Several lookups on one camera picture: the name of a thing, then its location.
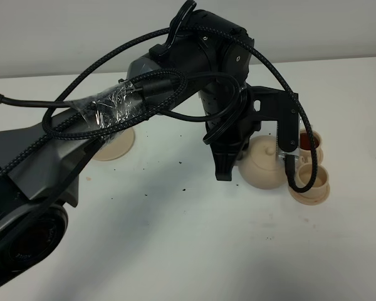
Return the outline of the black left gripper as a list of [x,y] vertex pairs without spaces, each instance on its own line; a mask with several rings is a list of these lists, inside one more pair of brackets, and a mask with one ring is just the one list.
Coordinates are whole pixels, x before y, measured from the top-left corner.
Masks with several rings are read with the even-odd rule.
[[[227,108],[232,95],[232,88],[227,86],[226,81],[210,83],[199,92],[208,115]],[[231,111],[206,123],[204,142],[211,148],[218,181],[232,181],[236,161],[248,148],[250,136],[261,128],[261,122],[254,118],[254,101],[253,87],[245,85]]]

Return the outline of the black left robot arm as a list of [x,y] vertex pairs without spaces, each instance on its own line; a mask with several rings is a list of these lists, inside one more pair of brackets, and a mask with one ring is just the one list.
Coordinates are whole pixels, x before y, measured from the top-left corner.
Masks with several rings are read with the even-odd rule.
[[[125,80],[97,95],[69,100],[93,71],[121,52],[166,35],[165,43],[133,61]],[[248,146],[257,125],[246,88],[254,40],[215,14],[185,4],[166,29],[116,48],[88,67],[54,101],[0,104],[44,107],[39,124],[0,132],[0,286],[44,260],[68,226],[65,204],[78,204],[78,176],[122,132],[164,114],[206,125],[220,181]]]

